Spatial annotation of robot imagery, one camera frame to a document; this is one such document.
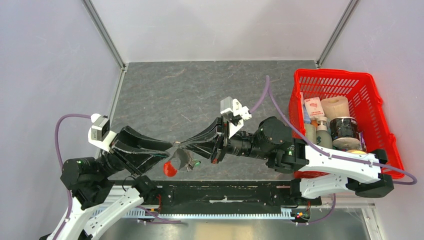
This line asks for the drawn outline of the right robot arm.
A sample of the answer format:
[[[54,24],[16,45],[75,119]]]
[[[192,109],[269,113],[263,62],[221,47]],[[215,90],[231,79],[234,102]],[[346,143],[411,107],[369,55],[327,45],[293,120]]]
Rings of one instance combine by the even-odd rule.
[[[363,198],[382,198],[394,189],[394,181],[382,173],[387,161],[383,149],[354,154],[307,143],[292,136],[292,130],[272,116],[249,133],[218,117],[207,129],[181,142],[179,148],[194,152],[211,163],[226,155],[261,159],[279,173],[322,172],[315,178],[290,182],[289,200],[300,205],[323,195],[352,192]]]

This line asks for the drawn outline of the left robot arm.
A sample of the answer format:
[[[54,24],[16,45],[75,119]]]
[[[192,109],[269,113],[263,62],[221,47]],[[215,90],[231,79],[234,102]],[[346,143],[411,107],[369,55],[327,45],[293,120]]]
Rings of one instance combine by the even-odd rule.
[[[103,150],[98,157],[66,160],[61,181],[70,192],[71,201],[55,230],[43,240],[97,240],[127,212],[141,204],[158,200],[158,188],[145,173],[167,159],[173,144],[140,134],[129,126],[118,133],[104,130],[88,133],[89,142]],[[114,183],[109,177],[123,170],[134,178],[124,194],[96,217],[93,213],[109,196]]]

